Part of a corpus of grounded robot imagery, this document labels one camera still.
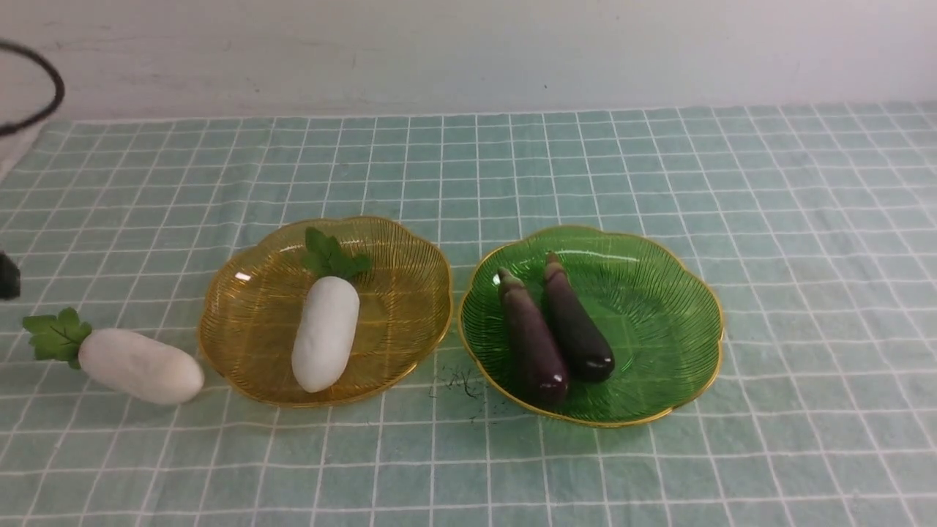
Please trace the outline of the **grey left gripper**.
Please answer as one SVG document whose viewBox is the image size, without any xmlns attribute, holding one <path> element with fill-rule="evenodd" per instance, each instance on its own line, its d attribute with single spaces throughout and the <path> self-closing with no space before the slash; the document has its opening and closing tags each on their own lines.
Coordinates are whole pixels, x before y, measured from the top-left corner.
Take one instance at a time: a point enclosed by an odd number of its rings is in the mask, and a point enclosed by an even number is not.
<svg viewBox="0 0 937 527">
<path fill-rule="evenodd" d="M 11 301 L 21 295 L 20 268 L 10 255 L 0 253 L 0 298 L 2 301 Z"/>
</svg>

